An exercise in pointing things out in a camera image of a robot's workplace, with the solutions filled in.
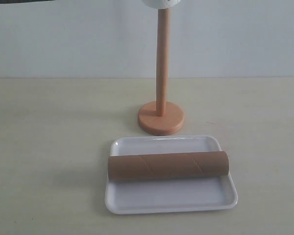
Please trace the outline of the brown cardboard tube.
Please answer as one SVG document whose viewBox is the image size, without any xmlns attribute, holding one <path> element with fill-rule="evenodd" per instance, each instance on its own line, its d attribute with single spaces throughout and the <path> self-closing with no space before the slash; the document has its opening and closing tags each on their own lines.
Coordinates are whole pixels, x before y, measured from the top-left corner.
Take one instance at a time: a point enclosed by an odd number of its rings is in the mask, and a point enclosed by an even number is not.
<svg viewBox="0 0 294 235">
<path fill-rule="evenodd" d="M 108 179 L 114 182 L 227 176 L 224 151 L 110 156 Z"/>
</svg>

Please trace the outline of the white plastic tray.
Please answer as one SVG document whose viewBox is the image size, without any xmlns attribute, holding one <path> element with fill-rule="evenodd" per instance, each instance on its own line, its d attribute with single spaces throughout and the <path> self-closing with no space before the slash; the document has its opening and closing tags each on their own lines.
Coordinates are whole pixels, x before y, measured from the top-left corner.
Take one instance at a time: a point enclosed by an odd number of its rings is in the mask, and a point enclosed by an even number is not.
<svg viewBox="0 0 294 235">
<path fill-rule="evenodd" d="M 114 141 L 111 156 L 221 151 L 209 135 L 124 137 Z M 105 205 L 114 214 L 149 214 L 228 210 L 238 194 L 230 174 L 209 178 L 134 182 L 106 181 Z"/>
</svg>

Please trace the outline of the printed paper towel roll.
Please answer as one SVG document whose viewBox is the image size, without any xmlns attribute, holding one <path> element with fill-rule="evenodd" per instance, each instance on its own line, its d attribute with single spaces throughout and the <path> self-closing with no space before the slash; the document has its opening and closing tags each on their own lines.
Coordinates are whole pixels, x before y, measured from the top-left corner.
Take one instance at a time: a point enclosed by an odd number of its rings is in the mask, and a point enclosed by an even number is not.
<svg viewBox="0 0 294 235">
<path fill-rule="evenodd" d="M 147 7 L 163 10 L 174 7 L 179 4 L 181 0 L 142 0 L 143 4 Z"/>
</svg>

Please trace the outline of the wooden paper towel holder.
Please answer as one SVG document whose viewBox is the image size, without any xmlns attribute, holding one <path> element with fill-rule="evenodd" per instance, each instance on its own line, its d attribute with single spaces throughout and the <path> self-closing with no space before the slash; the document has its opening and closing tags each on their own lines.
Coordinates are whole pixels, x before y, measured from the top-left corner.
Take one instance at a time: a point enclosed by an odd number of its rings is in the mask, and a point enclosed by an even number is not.
<svg viewBox="0 0 294 235">
<path fill-rule="evenodd" d="M 185 120 L 185 114 L 181 107 L 167 101 L 170 23 L 170 9 L 159 9 L 157 19 L 156 100 L 143 105 L 137 114 L 139 127 L 154 136 L 177 133 L 183 127 Z"/>
</svg>

